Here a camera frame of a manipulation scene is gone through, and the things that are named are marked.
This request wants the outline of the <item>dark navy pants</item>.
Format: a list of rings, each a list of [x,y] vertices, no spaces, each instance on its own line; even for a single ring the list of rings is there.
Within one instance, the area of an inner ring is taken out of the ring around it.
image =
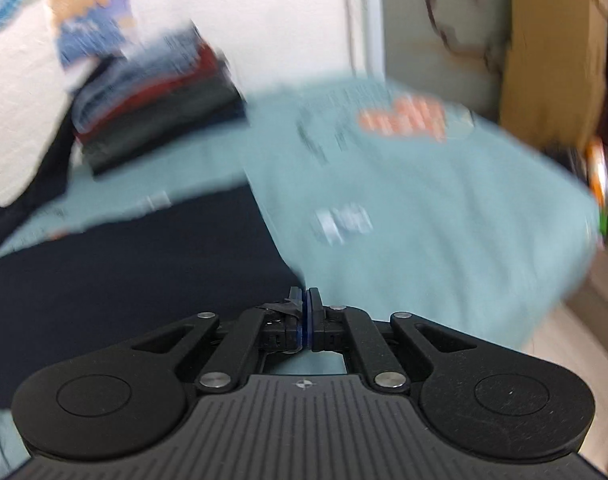
[[[33,180],[0,206],[0,246],[64,193],[73,141],[63,117]],[[0,256],[0,410],[47,366],[201,310],[232,320],[301,285],[245,184]]]

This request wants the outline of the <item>black folded garment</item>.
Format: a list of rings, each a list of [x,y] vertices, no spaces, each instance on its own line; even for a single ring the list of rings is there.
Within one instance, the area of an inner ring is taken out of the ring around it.
[[[104,171],[108,171],[118,165],[121,165],[123,162],[127,162],[127,160],[137,158],[144,153],[150,152],[159,146],[178,138],[178,136],[182,136],[187,132],[191,132],[197,130],[199,128],[204,128],[212,124],[217,124],[217,122],[226,122],[227,120],[237,120],[245,116],[245,103],[240,96],[241,101],[237,104],[226,105],[220,110],[216,110],[216,112],[212,113],[205,119],[199,120],[193,125],[185,125],[177,128],[173,128],[170,130],[170,133],[164,134],[162,138],[159,138],[150,144],[144,146],[143,148],[138,148],[137,151],[130,153],[125,156],[121,156],[118,158],[100,158],[100,159],[87,159],[83,156],[83,162],[91,168],[91,171],[94,174],[102,174]]]

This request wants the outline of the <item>cardboard box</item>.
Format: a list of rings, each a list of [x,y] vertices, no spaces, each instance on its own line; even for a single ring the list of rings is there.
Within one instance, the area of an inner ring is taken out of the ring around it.
[[[608,0],[512,0],[500,126],[546,148],[581,150],[606,92]]]

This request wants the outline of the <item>grey folded garment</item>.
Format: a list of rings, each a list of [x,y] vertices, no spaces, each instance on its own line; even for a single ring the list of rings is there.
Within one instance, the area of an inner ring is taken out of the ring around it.
[[[146,104],[110,119],[84,145],[87,159],[118,158],[162,138],[170,130],[193,125],[226,105],[241,101],[227,76],[215,75],[164,94]]]

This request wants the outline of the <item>light blue folded jeans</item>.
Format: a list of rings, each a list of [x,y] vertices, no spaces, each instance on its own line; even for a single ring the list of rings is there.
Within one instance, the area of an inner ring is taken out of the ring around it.
[[[187,76],[199,66],[202,38],[192,22],[115,60],[75,98],[72,119],[79,133],[91,128],[138,91]]]

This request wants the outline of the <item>bedding advertisement poster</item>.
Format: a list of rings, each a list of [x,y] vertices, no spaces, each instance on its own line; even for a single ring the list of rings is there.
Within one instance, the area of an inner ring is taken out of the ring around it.
[[[46,0],[60,65],[118,52],[134,38],[129,0]]]

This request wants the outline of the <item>white door frame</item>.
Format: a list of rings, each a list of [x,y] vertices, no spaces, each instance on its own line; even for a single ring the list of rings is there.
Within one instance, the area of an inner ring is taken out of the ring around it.
[[[354,74],[385,77],[383,0],[344,0],[348,58]]]

